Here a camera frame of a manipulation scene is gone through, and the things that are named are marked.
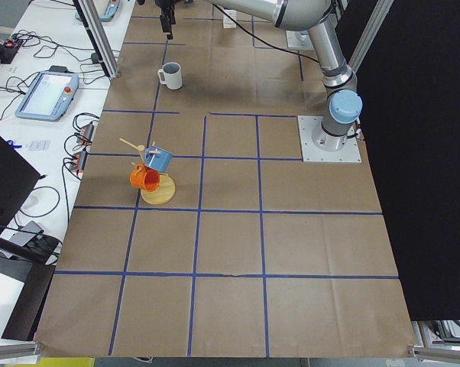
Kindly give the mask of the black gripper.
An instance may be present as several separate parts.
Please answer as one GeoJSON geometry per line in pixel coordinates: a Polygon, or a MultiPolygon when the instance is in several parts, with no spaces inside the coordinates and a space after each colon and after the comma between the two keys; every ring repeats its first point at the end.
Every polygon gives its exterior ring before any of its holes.
{"type": "Polygon", "coordinates": [[[160,8],[160,24],[162,31],[167,34],[167,39],[173,39],[172,27],[176,24],[174,17],[175,0],[155,0],[155,5],[160,8]]]}

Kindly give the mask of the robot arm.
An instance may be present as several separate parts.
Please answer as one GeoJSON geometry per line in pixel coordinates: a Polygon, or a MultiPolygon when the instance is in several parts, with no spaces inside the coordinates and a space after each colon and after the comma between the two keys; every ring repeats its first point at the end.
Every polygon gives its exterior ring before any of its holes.
{"type": "Polygon", "coordinates": [[[266,19],[286,31],[306,31],[316,52],[327,92],[327,112],[313,130],[313,142],[324,151],[338,151],[361,114],[357,77],[347,64],[337,38],[330,1],[214,1],[214,5],[266,19]]]}

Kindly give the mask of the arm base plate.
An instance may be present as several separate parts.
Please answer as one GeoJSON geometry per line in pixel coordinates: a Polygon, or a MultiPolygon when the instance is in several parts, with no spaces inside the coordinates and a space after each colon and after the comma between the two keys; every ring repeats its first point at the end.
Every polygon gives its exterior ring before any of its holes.
{"type": "Polygon", "coordinates": [[[314,50],[307,31],[286,31],[288,50],[314,50]]]}
{"type": "Polygon", "coordinates": [[[298,130],[303,162],[320,164],[360,164],[361,154],[351,127],[342,137],[327,134],[322,129],[322,116],[298,115],[298,130]]]}

